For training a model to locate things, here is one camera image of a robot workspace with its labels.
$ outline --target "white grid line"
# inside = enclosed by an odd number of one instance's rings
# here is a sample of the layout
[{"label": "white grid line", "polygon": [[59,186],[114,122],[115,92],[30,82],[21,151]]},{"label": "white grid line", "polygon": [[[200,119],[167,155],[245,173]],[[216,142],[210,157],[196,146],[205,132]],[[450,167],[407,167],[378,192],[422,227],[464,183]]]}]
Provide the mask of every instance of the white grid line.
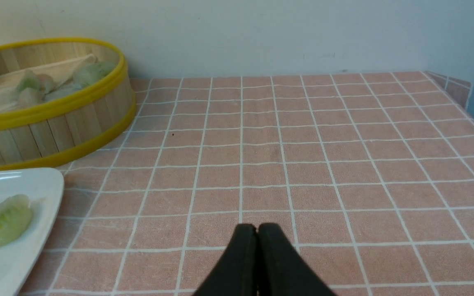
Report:
[{"label": "white grid line", "polygon": [[[322,86],[307,86],[307,88],[314,88],[314,87],[322,87]],[[412,94],[428,94],[428,93],[437,93],[439,90],[429,90],[426,92],[411,92]],[[377,94],[376,96],[392,96],[392,95],[405,95],[404,92],[397,92],[393,94]],[[343,97],[366,97],[370,95],[345,95]],[[337,95],[331,95],[331,96],[309,96],[309,99],[326,99],[326,98],[333,98],[333,97],[339,97]],[[244,101],[258,101],[261,99],[274,99],[273,97],[262,97],[259,99],[244,99]],[[278,97],[277,99],[305,99],[304,97]],[[201,100],[201,99],[180,99],[179,102],[202,102],[206,100]],[[237,99],[216,99],[213,100],[213,102],[225,102],[225,101],[238,101]],[[173,101],[160,101],[160,102],[151,102],[151,103],[141,103],[141,104],[166,104],[166,103],[171,103]]]},{"label": "white grid line", "polygon": [[[315,142],[314,144],[327,144],[330,142]],[[422,157],[418,158],[418,160],[462,160],[462,159],[472,159],[474,158],[474,155],[469,155],[466,157]],[[415,160],[414,157],[410,158],[402,158],[402,159],[374,159],[374,161],[408,161],[408,160]],[[287,161],[284,163],[287,164],[318,164],[318,163],[363,163],[363,162],[370,162],[370,159],[364,159],[364,160],[329,160],[329,161]],[[266,164],[283,164],[283,162],[279,161],[270,161],[270,162],[257,162],[257,163],[243,163],[242,165],[266,165]],[[241,165],[239,163],[227,163],[227,164],[202,164],[200,167],[236,167],[238,165]],[[168,168],[192,168],[196,167],[196,165],[157,165],[157,166],[114,166],[114,169],[121,169],[121,170],[144,170],[144,169],[168,169]],[[71,171],[78,171],[78,170],[83,170],[83,169],[107,169],[108,167],[106,166],[82,166],[82,167],[77,167],[75,169],[72,169]]]},{"label": "white grid line", "polygon": [[243,168],[244,168],[244,160],[243,160],[243,149],[244,149],[244,141],[243,141],[243,124],[244,124],[244,120],[243,120],[243,117],[244,117],[244,114],[242,112],[243,110],[243,104],[244,104],[244,101],[243,101],[243,98],[242,98],[242,93],[243,93],[243,87],[242,87],[242,76],[240,77],[240,82],[241,82],[241,127],[240,127],[240,131],[239,131],[239,137],[241,138],[240,139],[240,143],[239,143],[239,223],[242,223],[242,216],[243,216],[243,213],[242,213],[242,209],[243,209],[243,182],[244,182],[244,172],[243,172]]},{"label": "white grid line", "polygon": [[[304,85],[303,77],[300,76],[300,78],[301,78],[301,84],[303,85],[304,93],[305,93],[305,95],[307,95],[307,88]],[[310,100],[308,98],[307,98],[307,103],[309,105],[310,110],[312,110],[312,107],[310,105]],[[329,158],[328,158],[328,155],[327,155],[327,152],[326,152],[326,149],[325,149],[325,145],[323,144],[323,139],[321,138],[321,133],[319,132],[318,126],[316,126],[316,124],[317,124],[316,117],[314,116],[314,112],[312,112],[311,114],[312,114],[312,120],[314,121],[314,125],[315,125],[315,128],[316,128],[316,133],[318,135],[319,142],[321,142],[321,151],[322,151],[323,156],[325,157],[325,160],[326,160],[326,163],[327,163],[327,168],[329,170],[330,178],[331,178],[331,181],[332,181],[332,186],[334,187],[334,190],[335,190],[335,193],[336,193],[336,196],[337,196],[337,200],[338,200],[339,205],[341,207],[341,210],[342,210],[342,213],[343,213],[343,216],[344,216],[344,219],[345,219],[345,223],[346,223],[346,228],[349,232],[350,240],[352,240],[352,244],[353,244],[353,247],[354,247],[354,253],[356,254],[356,259],[357,259],[358,264],[360,266],[361,274],[363,276],[363,281],[365,282],[365,285],[368,285],[369,284],[369,278],[367,277],[367,272],[365,272],[365,267],[363,266],[363,260],[361,260],[361,255],[360,255],[360,251],[358,249],[356,238],[354,236],[354,232],[352,231],[352,225],[350,224],[349,216],[345,211],[345,205],[343,203],[343,200],[341,199],[341,195],[339,193],[339,188],[336,185],[334,173],[333,173],[332,167],[329,163]],[[368,286],[367,286],[367,293],[369,294],[369,296],[372,296],[372,290]]]},{"label": "white grid line", "polygon": [[[410,94],[408,94],[409,97],[414,101],[414,103],[416,103],[416,100],[414,99],[414,97]],[[443,137],[444,135],[442,134],[442,132],[438,129],[438,127],[431,123],[431,125],[437,130],[437,132]],[[453,152],[455,153],[455,155],[457,156],[460,156],[460,154],[458,153],[458,151],[453,147],[453,145],[451,144],[451,142],[447,139],[445,139],[446,141],[446,144],[449,145],[449,147],[453,150]],[[466,161],[460,157],[460,161],[466,166],[466,168],[472,172],[472,174],[474,175],[474,171],[471,169],[471,167],[469,167],[469,165],[466,163]],[[420,161],[417,161],[418,165],[421,167],[421,169],[423,170],[423,172],[425,173],[425,175],[427,176],[428,180],[431,180],[429,174],[427,173],[427,171],[425,170],[425,168],[422,166],[422,164],[420,163]],[[438,190],[438,188],[436,186],[432,186],[434,188],[434,190],[437,192],[437,194],[440,196],[440,199],[442,199],[442,202],[444,203],[444,205],[446,207],[449,207],[449,204],[447,203],[446,199],[444,198],[444,196],[442,195],[442,193],[440,192],[440,190]],[[464,235],[464,237],[466,238],[466,240],[470,240],[469,238],[469,235],[467,234],[466,230],[462,227],[460,221],[457,219],[456,215],[455,215],[455,212],[453,212],[453,210],[449,210],[449,213],[451,214],[451,217],[454,219],[455,223],[457,224],[457,226],[459,227],[460,231],[462,232],[462,234]],[[474,243],[470,242],[470,246],[472,247],[473,251],[474,251]]]},{"label": "white grid line", "polygon": [[[397,182],[374,182],[374,183],[338,183],[337,186],[352,186],[352,185],[389,185],[389,184],[437,184],[437,183],[460,183],[460,182],[474,182],[474,179],[462,179],[462,180],[433,180],[429,182],[427,180],[419,181],[397,181]],[[285,187],[285,184],[279,185],[263,185],[263,186],[252,186],[252,185],[243,185],[243,188],[252,188],[252,189],[263,189],[263,188],[272,188],[272,187]],[[312,186],[332,186],[331,184],[321,183],[321,184],[290,184],[290,187],[312,187]],[[150,191],[180,191],[180,190],[192,190],[190,187],[180,187],[180,188],[156,188],[150,189]],[[239,189],[239,187],[199,187],[197,190],[223,190],[223,189]],[[98,193],[100,191],[89,190],[85,188],[77,187],[68,187],[65,190],[75,190],[83,192],[92,192]],[[143,189],[133,189],[133,190],[120,190],[120,191],[101,191],[102,193],[125,193],[125,192],[143,192]]]},{"label": "white grid line", "polygon": [[[298,247],[414,247],[419,245],[448,245],[448,244],[469,244],[474,240],[421,240],[421,241],[403,241],[403,242],[379,242],[379,243],[293,243]],[[186,251],[223,251],[226,246],[220,247],[186,247]],[[182,251],[182,247],[170,247],[167,249],[128,249],[128,253],[171,253]],[[67,249],[46,249],[45,253],[60,253]],[[124,253],[125,249],[72,249],[73,253]]]},{"label": "white grid line", "polygon": [[[209,97],[208,97],[208,103],[206,107],[206,111],[209,110],[209,98],[211,97],[211,88],[213,86],[213,78],[209,79]],[[202,131],[202,138],[201,138],[201,148],[199,150],[199,159],[197,160],[197,168],[195,170],[195,178],[193,181],[193,190],[191,191],[191,200],[190,200],[190,208],[188,210],[188,218],[186,219],[186,231],[184,234],[184,242],[182,244],[182,252],[180,254],[180,261],[179,261],[179,273],[177,274],[177,284],[175,286],[175,289],[180,288],[180,283],[182,281],[182,272],[184,268],[184,259],[186,257],[186,247],[188,246],[188,238],[190,234],[190,226],[191,226],[191,213],[193,211],[193,204],[195,202],[195,194],[196,194],[196,189],[197,189],[197,183],[199,181],[199,171],[201,170],[200,164],[201,164],[201,159],[202,159],[202,147],[204,144],[204,136],[206,134],[206,126],[207,126],[207,114],[206,118],[204,119],[204,130]]]},{"label": "white grid line", "polygon": [[[364,289],[364,288],[403,288],[403,287],[430,287],[434,284],[437,287],[448,286],[448,285],[474,285],[474,281],[461,281],[461,282],[433,282],[433,283],[378,283],[378,284],[351,284],[351,285],[329,285],[331,289]],[[91,292],[83,290],[69,290],[69,289],[56,289],[56,293],[68,293],[68,294],[84,294],[89,296],[108,296],[110,292]],[[122,294],[165,294],[165,293],[191,293],[195,292],[195,289],[180,289],[180,290],[138,290],[138,291],[122,291]],[[45,291],[27,292],[21,295],[37,295],[45,294]]]},{"label": "white grid line", "polygon": [[[298,98],[284,98],[284,99],[307,99],[306,97],[298,97]],[[224,103],[231,103],[231,102],[244,102],[244,101],[261,101],[263,99],[226,99],[224,101],[218,101],[218,102],[224,102]],[[199,99],[196,99],[196,100],[190,100],[190,101],[180,101],[180,103],[190,103],[190,102],[207,102],[207,100],[199,100]],[[174,104],[174,102],[161,102],[161,103],[145,103],[144,105],[148,105],[148,106],[151,106],[151,105],[171,105],[171,104]],[[440,106],[453,106],[454,103],[445,103],[445,104],[434,104],[434,105],[427,105],[427,106],[422,106],[422,107],[440,107]],[[414,105],[411,105],[411,106],[391,106],[391,107],[382,107],[382,108],[378,108],[378,107],[366,107],[366,108],[349,108],[349,110],[380,110],[380,109],[416,109],[417,107],[414,106]],[[342,109],[315,109],[314,112],[320,112],[320,111],[344,111],[346,110],[345,108],[342,108]],[[278,112],[310,112],[310,109],[299,109],[299,110],[278,110]],[[209,115],[228,115],[228,114],[264,114],[264,113],[274,113],[275,111],[274,110],[268,110],[268,111],[261,111],[261,112],[252,112],[252,111],[245,111],[245,112],[228,112],[228,113],[212,113],[212,112],[208,112]],[[175,113],[174,115],[175,116],[203,116],[205,113]],[[144,118],[144,117],[161,117],[161,116],[170,116],[170,114],[154,114],[154,115],[150,115],[150,116],[139,116],[141,118]]]},{"label": "white grid line", "polygon": [[[346,104],[345,104],[345,101],[343,100],[343,98],[341,98],[341,101],[343,102],[343,104],[345,105],[345,108],[346,108]],[[352,121],[352,123],[354,123],[354,119],[352,118],[352,115],[350,114],[350,111],[347,111],[347,113],[348,113],[349,118],[350,118],[350,120]],[[354,129],[356,130],[356,132],[357,132],[359,138],[362,139],[363,137],[361,136],[361,133],[359,132],[357,126],[354,126]],[[380,173],[380,170],[378,170],[378,167],[376,166],[376,163],[375,163],[374,160],[372,159],[372,156],[371,156],[371,154],[370,154],[369,149],[367,148],[367,145],[365,144],[365,142],[362,142],[361,144],[363,145],[363,148],[364,148],[364,150],[365,150],[365,153],[366,153],[367,156],[369,157],[370,162],[371,162],[371,164],[372,164],[372,167],[374,168],[374,171],[376,172],[376,175],[377,175],[378,178],[380,179],[380,182],[384,182],[383,177],[382,177],[382,175],[381,175],[381,173]],[[389,200],[390,200],[391,204],[393,204],[393,208],[395,209],[395,212],[396,212],[396,214],[397,214],[397,217],[398,217],[398,219],[400,220],[400,223],[401,223],[401,225],[402,225],[402,227],[403,227],[403,230],[405,231],[405,234],[406,234],[406,236],[407,236],[407,239],[408,239],[410,242],[414,241],[414,240],[412,239],[412,237],[411,237],[411,234],[410,234],[409,230],[408,230],[407,227],[406,227],[405,221],[403,220],[403,217],[401,216],[400,211],[397,210],[396,202],[394,201],[394,199],[393,199],[391,193],[389,192],[389,189],[387,188],[386,185],[383,186],[383,189],[384,189],[384,191],[385,191],[387,197],[389,197]],[[432,285],[431,275],[429,274],[429,271],[427,270],[427,267],[425,266],[425,263],[423,262],[423,259],[422,259],[422,257],[420,256],[420,252],[418,251],[418,249],[417,249],[415,246],[413,246],[412,249],[413,249],[414,254],[416,255],[416,257],[418,258],[418,261],[419,261],[419,263],[420,263],[420,266],[421,266],[422,269],[423,269],[423,272],[424,272],[424,274],[425,274],[425,277],[427,278],[427,281],[428,281],[429,283],[431,283],[431,288],[433,289],[433,292],[434,292],[435,296],[438,296],[438,291],[437,291],[437,289],[434,287],[434,285]]]},{"label": "white grid line", "polygon": [[[275,98],[275,89],[274,89],[273,78],[272,77],[270,77],[270,83],[271,83],[271,88],[272,88],[272,94]],[[290,208],[290,219],[291,219],[291,222],[292,222],[292,232],[294,233],[295,243],[299,244],[299,238],[297,236],[297,227],[295,226],[295,213],[294,213],[294,206],[293,206],[293,203],[292,203],[292,191],[290,189],[290,180],[288,179],[288,169],[286,168],[286,157],[284,155],[283,136],[282,136],[282,133],[281,133],[281,128],[279,127],[280,126],[280,124],[279,124],[279,114],[277,112],[276,99],[274,99],[274,101],[273,101],[273,106],[275,108],[275,120],[276,120],[277,125],[278,125],[277,133],[278,133],[278,136],[279,136],[279,146],[280,146],[280,150],[281,150],[281,159],[283,161],[284,180],[285,180],[285,183],[286,183],[286,195],[288,196],[288,206]],[[300,252],[299,247],[296,247],[295,249],[298,253]]]},{"label": "white grid line", "polygon": [[[425,81],[431,81],[431,79],[423,79],[423,80],[414,80],[414,81],[407,81],[407,82],[425,82]],[[389,84],[389,83],[392,83],[392,82],[371,82],[371,84]],[[355,86],[355,85],[363,85],[365,83],[338,83],[337,85],[338,86]],[[284,86],[284,87],[287,87],[287,88],[301,88],[302,86],[290,86],[288,84],[272,84],[272,86]],[[319,86],[333,86],[333,84],[320,84]],[[227,90],[227,89],[231,89],[231,90],[242,90],[243,88],[267,88],[269,87],[268,85],[267,86],[243,86],[241,84],[241,88],[180,88],[181,90],[209,90],[209,89],[212,89],[212,90]],[[150,88],[149,91],[151,90],[177,90],[179,88],[172,88],[172,87],[169,87],[169,88]]]},{"label": "white grid line", "polygon": [[[474,210],[474,206],[452,206],[449,208],[435,207],[435,208],[397,208],[402,212],[412,211],[427,211],[427,210]],[[308,210],[308,209],[297,209],[293,210],[295,213],[343,213],[343,212],[390,212],[395,211],[395,208],[349,208],[346,210]],[[243,213],[289,213],[290,210],[242,210]],[[192,216],[195,215],[212,215],[212,214],[231,214],[239,213],[239,210],[217,210],[213,212],[193,212]],[[164,218],[164,217],[183,217],[188,214],[162,214],[162,215],[124,215],[124,216],[93,216],[93,217],[73,217],[59,215],[60,220],[116,220],[116,219],[134,219],[140,218]]]},{"label": "white grid line", "polygon": [[[179,88],[179,90],[177,90],[177,99],[179,97],[179,93],[180,93],[180,88]],[[177,104],[175,104],[175,106],[173,106],[172,114],[173,114],[173,112],[175,111],[176,108],[177,108]],[[170,126],[171,126],[171,118],[169,119],[169,121],[167,123],[167,129],[168,130],[169,130]],[[162,155],[162,147],[164,146],[164,143],[166,142],[167,135],[168,135],[168,131],[166,131],[166,133],[164,134],[164,139],[162,140],[160,150],[158,150],[158,155],[156,157],[156,163],[160,160],[160,156]],[[139,216],[142,214],[142,211],[144,210],[145,202],[147,201],[147,195],[149,193],[151,183],[153,182],[155,172],[156,172],[156,170],[151,171],[151,176],[149,178],[149,181],[147,182],[147,187],[144,191],[144,196],[142,198],[142,202],[140,203],[140,207],[139,207],[139,210],[137,212],[137,217],[133,221],[133,230],[131,231],[131,234],[129,236],[128,243],[125,246],[124,254],[122,255],[122,260],[120,261],[120,267],[119,267],[118,272],[116,274],[116,279],[115,279],[115,283],[114,283],[114,286],[113,286],[112,295],[116,295],[116,291],[117,291],[118,286],[120,284],[120,280],[121,280],[121,277],[122,277],[122,272],[123,272],[124,266],[125,266],[125,261],[126,261],[127,256],[128,256],[128,250],[130,249],[130,246],[131,246],[131,244],[133,243],[133,240],[134,240],[135,233],[137,232]]]},{"label": "white grid line", "polygon": [[[147,95],[145,96],[144,101],[147,100],[148,96],[149,96],[149,92],[147,92]],[[107,169],[107,172],[105,173],[104,179],[102,180],[102,184],[100,185],[100,189],[98,190],[97,195],[94,197],[94,200],[93,200],[91,206],[89,207],[89,210],[85,214],[85,217],[90,217],[91,212],[94,209],[94,206],[96,206],[96,203],[98,202],[98,199],[100,198],[101,191],[104,189],[105,183],[107,182],[107,178],[109,177],[109,174],[111,173],[113,165],[116,162],[116,160],[118,159],[118,156],[120,155],[120,151],[122,150],[122,147],[125,145],[127,139],[129,138],[130,132],[133,130],[133,127],[134,127],[136,121],[137,121],[137,117],[135,117],[133,122],[131,123],[130,128],[129,128],[127,134],[126,134],[126,137],[124,138],[124,140],[122,141],[122,144],[120,145],[120,148],[116,152],[116,155],[113,159],[113,162],[111,163],[111,166]],[[52,283],[49,285],[49,289],[47,290],[46,296],[50,296],[51,291],[54,289],[54,286],[56,285],[56,282],[58,281],[58,278],[60,277],[61,271],[62,271],[65,263],[67,262],[69,254],[70,254],[71,250],[73,249],[74,245],[76,244],[76,242],[78,240],[78,237],[80,236],[81,232],[83,231],[84,226],[85,226],[85,220],[80,224],[76,235],[74,236],[71,244],[69,245],[69,248],[67,249],[66,253],[63,255],[63,258],[60,262],[60,266],[58,266],[58,268],[56,269],[56,273],[54,274],[54,277],[52,279]]]}]

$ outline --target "white rectangular plate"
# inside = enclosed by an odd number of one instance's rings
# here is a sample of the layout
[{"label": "white rectangular plate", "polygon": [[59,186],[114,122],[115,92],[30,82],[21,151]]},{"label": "white rectangular plate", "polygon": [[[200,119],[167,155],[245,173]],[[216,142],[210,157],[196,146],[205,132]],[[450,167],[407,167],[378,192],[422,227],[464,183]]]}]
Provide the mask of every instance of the white rectangular plate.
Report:
[{"label": "white rectangular plate", "polygon": [[14,242],[0,247],[0,296],[13,296],[25,282],[45,245],[60,208],[63,175],[58,170],[38,168],[0,172],[0,203],[7,197],[26,194],[33,204],[29,228]]}]

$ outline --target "white wall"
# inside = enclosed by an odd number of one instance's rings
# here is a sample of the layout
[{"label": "white wall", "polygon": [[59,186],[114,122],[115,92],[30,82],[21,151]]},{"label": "white wall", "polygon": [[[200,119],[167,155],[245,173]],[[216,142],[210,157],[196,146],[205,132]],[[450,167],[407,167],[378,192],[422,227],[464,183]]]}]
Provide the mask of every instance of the white wall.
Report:
[{"label": "white wall", "polygon": [[87,36],[140,77],[429,69],[474,83],[470,0],[0,0],[0,44]]}]

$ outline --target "steamer basket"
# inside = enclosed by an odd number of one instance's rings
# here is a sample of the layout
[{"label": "steamer basket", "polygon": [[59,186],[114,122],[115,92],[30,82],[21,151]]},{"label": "steamer basket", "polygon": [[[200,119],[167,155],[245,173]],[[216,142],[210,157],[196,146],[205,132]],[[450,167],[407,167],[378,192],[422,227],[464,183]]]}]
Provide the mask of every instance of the steamer basket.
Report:
[{"label": "steamer basket", "polygon": [[58,167],[109,143],[132,122],[136,103],[124,55],[92,39],[41,39],[0,46],[0,75],[94,54],[116,68],[61,99],[0,114],[0,170]]}]

